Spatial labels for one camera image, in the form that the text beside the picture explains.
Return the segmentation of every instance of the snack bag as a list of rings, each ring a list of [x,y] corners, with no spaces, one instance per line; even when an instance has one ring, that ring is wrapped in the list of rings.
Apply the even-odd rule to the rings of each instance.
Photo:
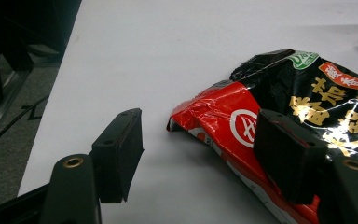
[[[358,75],[312,52],[256,55],[228,80],[177,106],[167,126],[214,148],[281,223],[318,223],[319,199],[287,202],[258,163],[252,148],[260,108],[284,114],[324,140],[327,160],[358,159]]]

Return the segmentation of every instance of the white table surface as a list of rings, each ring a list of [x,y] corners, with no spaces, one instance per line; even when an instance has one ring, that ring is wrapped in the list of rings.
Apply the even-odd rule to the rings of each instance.
[[[129,201],[103,205],[103,223],[277,222],[211,148],[165,130],[177,105],[275,49],[358,73],[358,0],[83,0],[20,194],[140,107],[145,152]]]

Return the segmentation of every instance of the black plastic part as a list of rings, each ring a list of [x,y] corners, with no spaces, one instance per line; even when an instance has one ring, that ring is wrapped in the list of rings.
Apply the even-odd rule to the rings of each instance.
[[[7,203],[1,204],[1,222],[10,224],[37,223],[47,194],[48,185],[45,185]]]
[[[101,203],[127,201],[144,151],[141,114],[139,108],[118,114],[92,144],[90,155],[95,163]]]
[[[337,157],[325,170],[318,189],[320,223],[358,223],[358,160]]]
[[[90,156],[72,155],[56,163],[39,223],[101,223]]]
[[[293,203],[312,203],[316,169],[325,162],[326,144],[288,117],[261,109],[254,152],[261,166]]]
[[[101,223],[98,198],[103,203],[128,198],[144,151],[141,110],[120,113],[92,147],[89,156],[58,161],[49,184],[0,205],[0,224]]]

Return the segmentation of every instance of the bag label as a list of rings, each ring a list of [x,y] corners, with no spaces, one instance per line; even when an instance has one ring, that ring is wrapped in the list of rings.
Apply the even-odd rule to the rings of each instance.
[[[358,78],[342,73],[330,62],[323,63],[319,69],[339,86],[358,90]]]
[[[297,70],[303,70],[313,64],[318,58],[319,54],[313,52],[298,51],[287,57],[293,62],[293,67]]]

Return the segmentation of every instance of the black cable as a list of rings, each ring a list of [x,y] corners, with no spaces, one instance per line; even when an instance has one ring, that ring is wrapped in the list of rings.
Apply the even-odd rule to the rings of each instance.
[[[47,100],[48,97],[49,97],[49,94],[47,96],[43,97],[42,99],[36,101],[33,105],[30,105],[25,110],[23,110],[16,118],[14,118],[7,126],[5,126],[4,129],[2,129],[2,131],[0,132],[0,138],[2,137],[2,135],[4,135],[5,132],[7,132],[7,130],[10,129],[11,126],[13,126],[13,124],[15,124],[19,119],[21,119],[22,116],[24,116],[26,113],[28,113],[28,111],[30,111],[30,110],[34,109],[35,107],[37,107],[43,101]]]

